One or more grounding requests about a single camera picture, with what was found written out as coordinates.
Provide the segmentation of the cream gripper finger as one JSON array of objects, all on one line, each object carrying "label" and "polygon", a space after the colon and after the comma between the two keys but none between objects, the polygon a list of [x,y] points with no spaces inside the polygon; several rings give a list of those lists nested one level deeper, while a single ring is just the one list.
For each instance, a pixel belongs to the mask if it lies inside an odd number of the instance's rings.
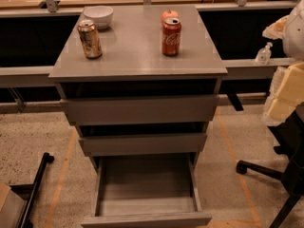
[{"label": "cream gripper finger", "polygon": [[304,102],[304,63],[287,68],[279,66],[270,86],[266,100],[266,122],[284,123]]},{"label": "cream gripper finger", "polygon": [[268,26],[265,30],[262,32],[262,36],[269,39],[281,39],[283,37],[283,31],[285,29],[286,22],[288,20],[289,16],[283,16],[280,19],[276,20],[274,23],[272,23],[270,26]]}]

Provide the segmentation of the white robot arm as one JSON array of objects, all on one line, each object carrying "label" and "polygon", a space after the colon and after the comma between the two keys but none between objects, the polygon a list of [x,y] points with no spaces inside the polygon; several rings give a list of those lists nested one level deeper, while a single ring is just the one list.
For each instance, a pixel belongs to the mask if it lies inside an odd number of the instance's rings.
[{"label": "white robot arm", "polygon": [[262,36],[281,39],[284,53],[296,60],[287,68],[276,69],[265,102],[263,121],[268,126],[278,126],[304,103],[304,0],[289,15],[267,27]]}]

